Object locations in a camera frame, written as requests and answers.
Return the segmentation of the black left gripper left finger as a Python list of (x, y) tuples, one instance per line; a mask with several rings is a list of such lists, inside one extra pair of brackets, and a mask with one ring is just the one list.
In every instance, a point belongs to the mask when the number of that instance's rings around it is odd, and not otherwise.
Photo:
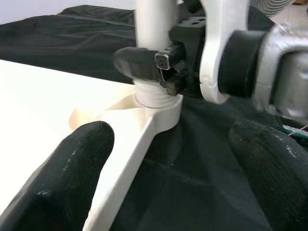
[(1, 230), (82, 230), (114, 141), (103, 121), (84, 124), (63, 139), (3, 211)]

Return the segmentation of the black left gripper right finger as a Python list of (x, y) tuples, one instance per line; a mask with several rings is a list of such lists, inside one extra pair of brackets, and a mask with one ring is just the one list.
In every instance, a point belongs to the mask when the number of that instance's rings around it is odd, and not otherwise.
[(274, 231), (308, 229), (308, 153), (272, 127), (246, 121), (229, 131), (231, 149)]

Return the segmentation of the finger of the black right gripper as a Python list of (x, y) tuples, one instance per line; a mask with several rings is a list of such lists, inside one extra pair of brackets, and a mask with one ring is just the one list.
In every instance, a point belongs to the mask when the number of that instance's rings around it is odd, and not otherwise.
[(131, 79), (157, 79), (154, 56), (157, 51), (138, 47), (125, 47), (113, 54), (115, 69)]

